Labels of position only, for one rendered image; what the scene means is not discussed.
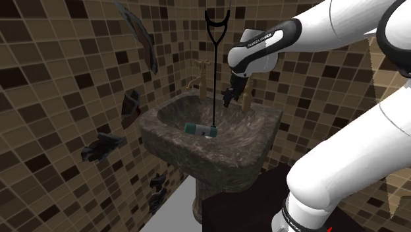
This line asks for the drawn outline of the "black forked long rod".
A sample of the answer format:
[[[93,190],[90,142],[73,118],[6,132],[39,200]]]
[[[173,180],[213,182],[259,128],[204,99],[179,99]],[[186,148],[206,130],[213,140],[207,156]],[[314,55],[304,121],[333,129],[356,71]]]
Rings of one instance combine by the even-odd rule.
[[[217,85],[217,52],[218,52],[218,45],[221,43],[221,41],[223,40],[223,38],[225,37],[225,34],[227,32],[227,28],[228,28],[228,22],[230,19],[230,15],[231,15],[231,1],[229,1],[229,8],[227,10],[227,13],[225,15],[225,18],[221,21],[221,22],[214,22],[209,18],[207,9],[204,11],[204,18],[205,18],[205,22],[206,22],[206,29],[207,29],[207,33],[209,34],[209,37],[213,43],[213,47],[214,47],[214,68],[213,68],[213,120],[212,120],[212,127],[215,128],[215,109],[216,109],[216,85]],[[223,32],[220,36],[220,38],[215,41],[210,28],[220,28],[223,27]]]

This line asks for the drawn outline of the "teal and grey cylinder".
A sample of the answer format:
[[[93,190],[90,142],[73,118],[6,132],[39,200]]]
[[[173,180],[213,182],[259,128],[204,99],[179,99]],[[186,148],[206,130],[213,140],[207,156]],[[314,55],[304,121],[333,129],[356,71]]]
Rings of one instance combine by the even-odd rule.
[[[215,138],[217,136],[217,128],[214,126],[203,126],[194,123],[186,123],[184,132],[188,134],[205,136],[207,138]]]

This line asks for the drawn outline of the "long dark jagged shard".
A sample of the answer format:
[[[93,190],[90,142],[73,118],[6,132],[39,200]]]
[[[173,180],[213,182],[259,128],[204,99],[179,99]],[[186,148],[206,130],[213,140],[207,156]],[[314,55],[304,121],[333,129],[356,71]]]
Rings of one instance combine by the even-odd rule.
[[[122,17],[124,18],[127,26],[130,28],[133,36],[143,45],[144,61],[146,62],[148,69],[153,74],[157,74],[158,66],[157,59],[155,57],[153,41],[146,28],[144,27],[142,21],[130,10],[120,4],[117,0],[114,0],[114,3],[121,13]]]

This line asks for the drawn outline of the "dark robot stand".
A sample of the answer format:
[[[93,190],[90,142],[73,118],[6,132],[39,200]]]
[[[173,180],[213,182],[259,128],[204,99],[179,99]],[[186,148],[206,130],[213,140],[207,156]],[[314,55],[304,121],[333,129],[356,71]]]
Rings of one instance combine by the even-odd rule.
[[[242,192],[221,192],[202,202],[202,232],[271,232],[289,189],[290,166],[280,163]]]

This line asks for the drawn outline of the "dark marble pedestal sink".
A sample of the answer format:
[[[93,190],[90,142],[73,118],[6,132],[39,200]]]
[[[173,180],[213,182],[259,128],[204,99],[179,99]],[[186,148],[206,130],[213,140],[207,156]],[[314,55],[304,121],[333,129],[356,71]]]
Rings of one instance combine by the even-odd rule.
[[[146,150],[183,170],[196,180],[193,214],[202,222],[202,202],[220,192],[241,192],[257,179],[279,129],[280,109],[252,103],[243,111],[235,101],[223,106],[216,95],[217,136],[207,138],[184,132],[186,123],[212,126],[213,94],[200,99],[188,90],[139,117]]]

